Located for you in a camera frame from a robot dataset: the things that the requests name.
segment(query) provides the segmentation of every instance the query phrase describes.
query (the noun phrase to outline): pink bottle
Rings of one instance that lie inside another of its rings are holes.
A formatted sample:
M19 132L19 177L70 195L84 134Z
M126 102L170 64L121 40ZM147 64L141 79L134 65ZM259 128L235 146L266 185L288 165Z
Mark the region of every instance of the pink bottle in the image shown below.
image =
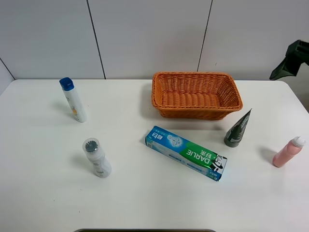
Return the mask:
M287 161L298 154L305 144L306 140L302 137L295 137L294 139L290 140L289 143L274 156L272 164L277 168L282 167Z

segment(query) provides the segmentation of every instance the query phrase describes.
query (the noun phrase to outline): white wall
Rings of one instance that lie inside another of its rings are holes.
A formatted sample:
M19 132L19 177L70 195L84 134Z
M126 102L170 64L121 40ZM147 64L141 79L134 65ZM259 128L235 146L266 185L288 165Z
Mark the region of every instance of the white wall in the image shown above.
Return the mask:
M288 45L309 42L308 0L214 0L199 71L230 73L238 80L268 80ZM309 69L282 78L309 106Z
M104 78L86 0L2 0L0 57L16 78Z
M13 80L13 77L0 60L0 95Z
M106 78L196 71L210 5L211 0L90 0Z

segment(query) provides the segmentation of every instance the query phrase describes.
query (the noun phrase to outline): white bottle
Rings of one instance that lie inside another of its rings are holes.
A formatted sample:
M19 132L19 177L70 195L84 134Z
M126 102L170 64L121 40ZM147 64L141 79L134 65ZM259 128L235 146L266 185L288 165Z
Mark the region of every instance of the white bottle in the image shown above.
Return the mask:
M62 78L59 82L64 92L64 96L66 96L71 110L73 111L75 119L79 122L86 122L87 115L72 80L68 77L65 77Z
M83 143L83 150L89 161L93 164L97 176L108 177L111 174L112 167L105 158L105 153L97 139L87 139Z

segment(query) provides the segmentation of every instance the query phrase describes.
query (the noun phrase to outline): dark green tube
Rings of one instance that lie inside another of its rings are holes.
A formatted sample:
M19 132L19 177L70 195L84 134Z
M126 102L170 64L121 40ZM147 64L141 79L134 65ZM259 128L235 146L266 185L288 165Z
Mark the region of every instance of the dark green tube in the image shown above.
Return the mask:
M245 132L251 110L246 113L235 125L226 133L224 143L229 147L236 147L241 142Z

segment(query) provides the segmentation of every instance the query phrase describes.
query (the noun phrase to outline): blue bottle cap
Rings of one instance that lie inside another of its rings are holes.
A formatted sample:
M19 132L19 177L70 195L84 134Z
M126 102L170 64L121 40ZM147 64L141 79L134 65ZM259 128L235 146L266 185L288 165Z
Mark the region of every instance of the blue bottle cap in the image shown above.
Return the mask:
M74 84L68 77L62 78L59 82L64 91L70 91L71 89L74 89Z

